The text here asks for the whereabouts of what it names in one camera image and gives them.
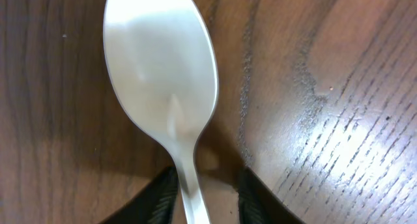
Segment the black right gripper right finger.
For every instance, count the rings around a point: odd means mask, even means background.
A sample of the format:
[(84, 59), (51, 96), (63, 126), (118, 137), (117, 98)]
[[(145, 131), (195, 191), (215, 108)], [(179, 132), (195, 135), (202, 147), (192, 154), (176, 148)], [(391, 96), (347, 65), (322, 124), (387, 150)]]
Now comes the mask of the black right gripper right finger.
[(238, 182), (238, 213), (241, 224), (303, 224), (248, 167)]

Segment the white plastic spoon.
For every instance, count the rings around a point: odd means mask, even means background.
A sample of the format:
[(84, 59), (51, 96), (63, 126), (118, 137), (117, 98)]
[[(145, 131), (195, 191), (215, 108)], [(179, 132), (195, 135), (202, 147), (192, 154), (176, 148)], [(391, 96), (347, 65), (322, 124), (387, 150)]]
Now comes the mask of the white plastic spoon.
[(193, 0), (106, 0), (103, 43), (124, 112), (171, 156), (188, 223), (208, 223), (195, 148), (218, 100), (218, 70)]

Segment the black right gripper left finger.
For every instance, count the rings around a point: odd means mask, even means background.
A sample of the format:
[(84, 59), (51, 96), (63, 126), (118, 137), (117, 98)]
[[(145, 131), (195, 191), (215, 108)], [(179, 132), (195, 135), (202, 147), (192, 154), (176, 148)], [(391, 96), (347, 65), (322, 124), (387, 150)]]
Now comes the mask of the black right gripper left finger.
[(166, 167), (132, 200), (100, 224), (171, 224), (178, 189), (176, 169)]

